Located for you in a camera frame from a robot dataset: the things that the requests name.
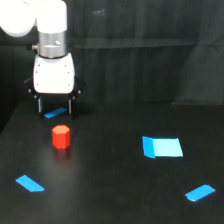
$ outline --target blue tape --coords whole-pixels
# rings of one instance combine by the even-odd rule
[[[144,155],[150,158],[156,158],[153,147],[153,139],[142,137]]]
[[[179,139],[153,139],[143,136],[144,155],[150,158],[157,156],[182,157]]]
[[[213,189],[209,185],[203,185],[185,195],[187,196],[188,200],[195,202],[195,201],[213,193],[214,191],[215,191],[215,189]]]
[[[153,146],[156,156],[183,157],[179,139],[154,139]]]
[[[54,110],[54,111],[52,111],[50,113],[45,114],[44,116],[47,117],[47,118],[51,118],[51,117],[54,117],[54,116],[56,116],[58,114],[64,113],[65,111],[67,111],[67,110],[65,108],[61,107],[61,108],[59,108],[57,110]]]
[[[34,182],[33,180],[31,180],[26,175],[18,178],[16,180],[16,182],[19,183],[20,185],[22,185],[24,188],[26,188],[30,192],[40,192],[40,191],[44,191],[44,188],[43,187],[41,187],[39,184],[37,184],[36,182]]]

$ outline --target black table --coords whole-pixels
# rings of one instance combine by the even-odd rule
[[[87,109],[41,119],[29,102],[18,105],[0,136],[1,224],[224,223],[224,107]],[[59,124],[71,128],[69,150],[52,146]],[[142,136],[178,137],[184,157],[144,157]],[[15,182],[23,175],[45,190],[27,191]],[[188,201],[203,184],[216,192]]]

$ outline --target blue strip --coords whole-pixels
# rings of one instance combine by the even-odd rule
[[[203,185],[185,195],[187,196],[188,200],[197,201],[197,200],[207,196],[208,194],[211,194],[214,191],[215,191],[215,189],[213,189],[209,185]]]
[[[54,110],[54,111],[52,111],[50,113],[47,113],[44,116],[47,117],[47,118],[51,118],[51,117],[54,117],[54,116],[56,116],[58,114],[64,113],[65,111],[67,111],[67,110],[62,107],[62,108],[59,108],[57,110]]]
[[[183,157],[179,139],[153,139],[154,152],[157,156]]]
[[[29,177],[26,175],[18,178],[16,180],[17,183],[25,187],[28,191],[30,192],[39,192],[39,191],[44,191],[44,188],[41,187],[39,184],[31,180]]]
[[[156,157],[154,153],[153,139],[143,136],[142,142],[143,142],[144,155],[155,159]]]

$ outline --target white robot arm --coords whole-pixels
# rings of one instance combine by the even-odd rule
[[[0,27],[12,37],[27,35],[37,27],[39,43],[33,45],[33,85],[37,93],[69,94],[75,69],[67,50],[67,6],[62,0],[0,0]]]

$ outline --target red block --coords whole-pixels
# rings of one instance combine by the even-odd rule
[[[71,145],[70,129],[59,125],[52,129],[53,145],[57,149],[66,149]]]

